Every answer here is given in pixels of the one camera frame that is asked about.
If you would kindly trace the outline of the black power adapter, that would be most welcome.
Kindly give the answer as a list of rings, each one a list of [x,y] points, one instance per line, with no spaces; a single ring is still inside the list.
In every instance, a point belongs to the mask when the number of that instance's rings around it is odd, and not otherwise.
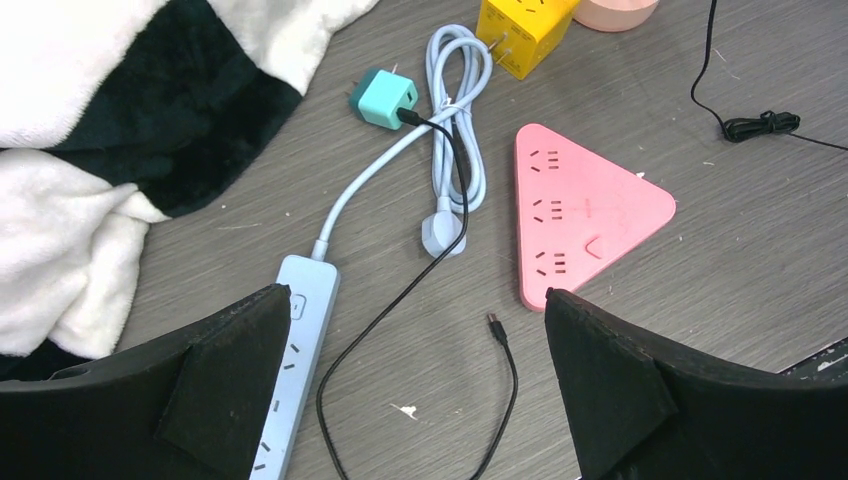
[[[703,1],[689,95],[719,139],[847,151],[847,4]]]

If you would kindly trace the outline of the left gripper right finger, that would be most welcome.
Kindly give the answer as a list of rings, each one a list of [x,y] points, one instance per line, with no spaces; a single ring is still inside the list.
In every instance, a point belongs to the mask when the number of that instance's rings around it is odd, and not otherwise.
[[[545,327],[585,479],[843,479],[847,372],[739,365],[549,289]]]

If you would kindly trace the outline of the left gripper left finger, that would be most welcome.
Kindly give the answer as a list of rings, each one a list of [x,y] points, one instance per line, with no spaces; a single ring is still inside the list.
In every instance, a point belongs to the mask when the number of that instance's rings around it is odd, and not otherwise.
[[[290,327],[269,285],[98,360],[43,342],[1,361],[5,479],[246,479]]]

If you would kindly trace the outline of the yellow cube socket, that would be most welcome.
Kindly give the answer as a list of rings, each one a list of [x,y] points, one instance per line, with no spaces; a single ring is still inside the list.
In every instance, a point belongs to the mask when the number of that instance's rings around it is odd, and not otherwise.
[[[524,80],[563,40],[579,0],[483,0],[476,37]]]

